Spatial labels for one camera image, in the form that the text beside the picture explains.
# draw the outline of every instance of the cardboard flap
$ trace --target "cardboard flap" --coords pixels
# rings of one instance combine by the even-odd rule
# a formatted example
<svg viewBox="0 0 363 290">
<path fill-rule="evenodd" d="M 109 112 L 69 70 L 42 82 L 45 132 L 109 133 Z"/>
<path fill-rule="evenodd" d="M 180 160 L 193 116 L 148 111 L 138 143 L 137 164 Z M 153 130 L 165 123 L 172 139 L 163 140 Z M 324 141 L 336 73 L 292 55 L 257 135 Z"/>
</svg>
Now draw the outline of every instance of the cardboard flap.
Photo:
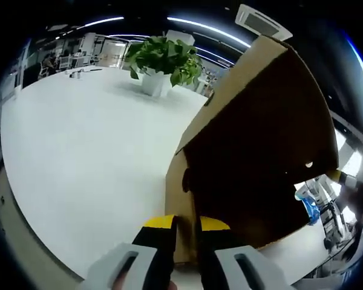
<svg viewBox="0 0 363 290">
<path fill-rule="evenodd" d="M 239 58 L 230 73 L 223 78 L 209 106 L 203 106 L 184 131 L 177 152 L 192 140 L 244 87 L 271 61 L 288 48 L 271 38 L 260 36 Z"/>
</svg>

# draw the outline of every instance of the white table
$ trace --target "white table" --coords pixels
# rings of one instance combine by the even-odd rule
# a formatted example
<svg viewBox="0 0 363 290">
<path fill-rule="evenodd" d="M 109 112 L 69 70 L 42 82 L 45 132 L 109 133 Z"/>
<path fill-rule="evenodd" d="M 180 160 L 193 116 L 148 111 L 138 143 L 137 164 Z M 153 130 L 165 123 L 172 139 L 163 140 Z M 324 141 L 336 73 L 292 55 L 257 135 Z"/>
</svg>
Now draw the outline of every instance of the white table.
<svg viewBox="0 0 363 290">
<path fill-rule="evenodd" d="M 164 214 L 169 163 L 205 101 L 180 86 L 154 100 L 129 72 L 103 68 L 81 79 L 49 76 L 3 105 L 2 152 L 16 201 L 67 267 L 86 277 L 101 255 Z M 326 258 L 323 238 L 320 224 L 305 227 L 263 253 L 293 283 Z M 179 289 L 200 289 L 188 286 L 190 277 L 174 274 Z"/>
</svg>

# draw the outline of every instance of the floor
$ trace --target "floor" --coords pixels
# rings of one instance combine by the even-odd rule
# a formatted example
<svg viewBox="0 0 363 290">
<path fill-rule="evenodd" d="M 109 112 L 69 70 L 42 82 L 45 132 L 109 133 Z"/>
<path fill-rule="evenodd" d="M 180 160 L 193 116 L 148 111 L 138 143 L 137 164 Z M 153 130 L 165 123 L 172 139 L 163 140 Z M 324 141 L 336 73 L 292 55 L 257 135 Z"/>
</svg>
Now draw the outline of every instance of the floor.
<svg viewBox="0 0 363 290">
<path fill-rule="evenodd" d="M 8 244 L 38 289 L 72 290 L 82 281 L 34 235 L 13 198 L 4 168 L 0 171 L 0 220 Z"/>
</svg>

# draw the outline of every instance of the ceiling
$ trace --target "ceiling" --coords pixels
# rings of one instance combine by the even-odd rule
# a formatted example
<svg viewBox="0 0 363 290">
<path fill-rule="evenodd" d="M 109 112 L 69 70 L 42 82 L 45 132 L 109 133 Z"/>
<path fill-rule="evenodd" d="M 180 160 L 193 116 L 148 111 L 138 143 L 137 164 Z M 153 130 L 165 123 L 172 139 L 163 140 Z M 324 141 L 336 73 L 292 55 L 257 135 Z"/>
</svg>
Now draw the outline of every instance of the ceiling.
<svg viewBox="0 0 363 290">
<path fill-rule="evenodd" d="M 335 1 L 218 1 L 165 0 L 135 1 L 132 4 L 111 0 L 63 1 L 41 14 L 46 25 L 81 26 L 93 21 L 123 16 L 122 21 L 105 22 L 72 33 L 160 35 L 169 29 L 193 34 L 195 45 L 236 62 L 237 50 L 245 46 L 226 36 L 191 24 L 167 20 L 168 16 L 219 28 L 247 43 L 257 36 L 234 23 L 239 5 L 245 3 L 285 26 L 293 37 L 288 43 L 304 59 L 321 87 L 329 108 L 363 133 L 363 71 L 350 46 L 349 37 L 363 58 L 363 5 Z M 68 28 L 47 32 L 45 26 L 31 29 L 37 37 L 54 39 Z"/>
</svg>

